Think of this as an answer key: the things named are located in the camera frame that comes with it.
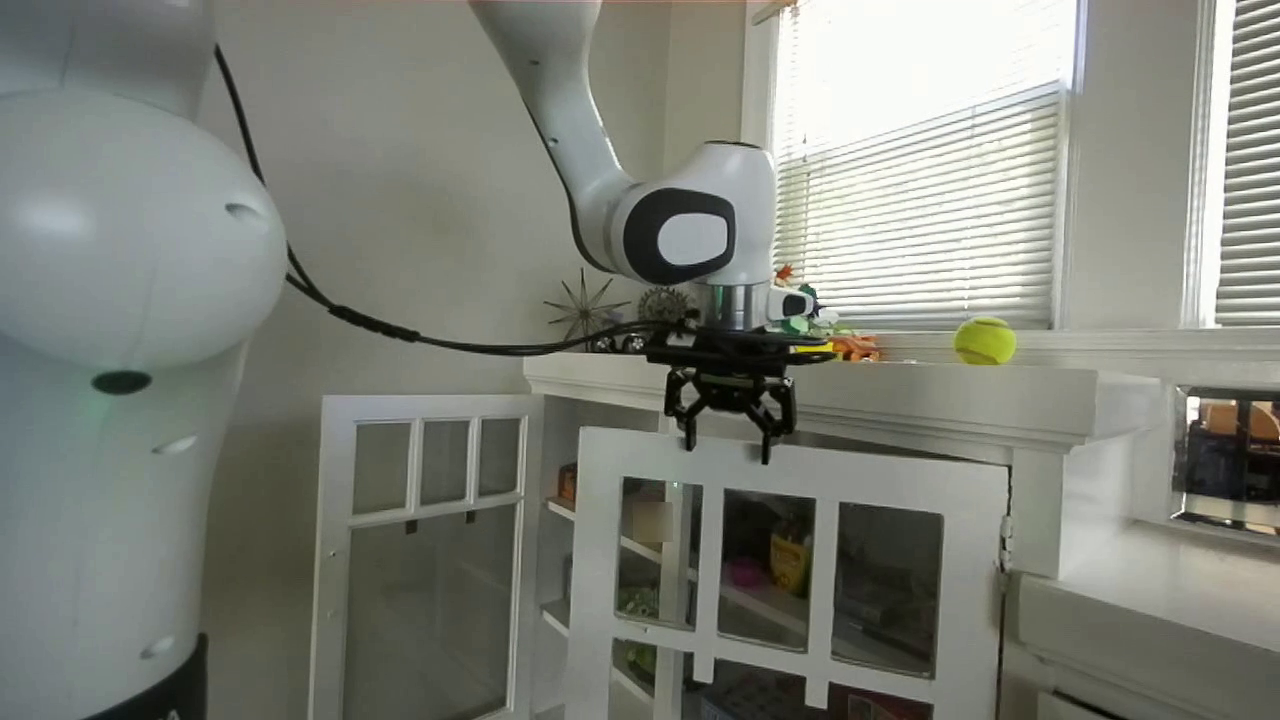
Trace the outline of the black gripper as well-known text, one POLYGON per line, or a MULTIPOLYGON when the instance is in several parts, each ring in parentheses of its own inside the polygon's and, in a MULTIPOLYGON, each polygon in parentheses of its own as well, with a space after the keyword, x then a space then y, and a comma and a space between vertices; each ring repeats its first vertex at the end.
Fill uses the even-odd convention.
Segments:
POLYGON ((795 387, 786 380, 792 339, 772 330, 694 329, 668 330, 646 349, 668 367, 663 416, 680 429, 680 444, 694 446, 704 407, 746 407, 761 429, 761 459, 795 431, 795 387))

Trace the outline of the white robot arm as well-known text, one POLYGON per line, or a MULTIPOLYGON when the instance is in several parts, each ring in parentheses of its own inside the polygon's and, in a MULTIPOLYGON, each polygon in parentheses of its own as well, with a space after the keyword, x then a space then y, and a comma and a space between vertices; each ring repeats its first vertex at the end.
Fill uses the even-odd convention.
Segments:
MULTIPOLYGON (((710 284, 710 357, 762 339, 777 169, 706 140, 636 182, 596 107, 600 0, 466 0, 605 273, 710 284)), ((201 559, 283 218, 194 123, 213 0, 0 4, 0 715, 205 720, 201 559)))

